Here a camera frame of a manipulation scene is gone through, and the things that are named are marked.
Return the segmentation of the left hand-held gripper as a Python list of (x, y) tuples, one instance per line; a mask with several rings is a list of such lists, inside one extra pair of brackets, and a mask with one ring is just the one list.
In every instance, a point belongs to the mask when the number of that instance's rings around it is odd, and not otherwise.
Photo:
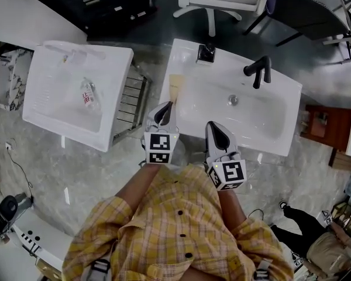
[(179, 131), (176, 127), (176, 107), (168, 101), (148, 113), (148, 124), (142, 137), (146, 163), (168, 165), (171, 163)]

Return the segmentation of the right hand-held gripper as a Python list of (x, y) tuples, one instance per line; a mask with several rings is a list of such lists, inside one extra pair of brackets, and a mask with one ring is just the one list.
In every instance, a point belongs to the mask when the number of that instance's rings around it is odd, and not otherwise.
[(233, 190), (246, 182), (246, 162), (241, 159), (234, 134), (223, 125), (209, 121), (206, 142), (205, 172), (216, 190)]

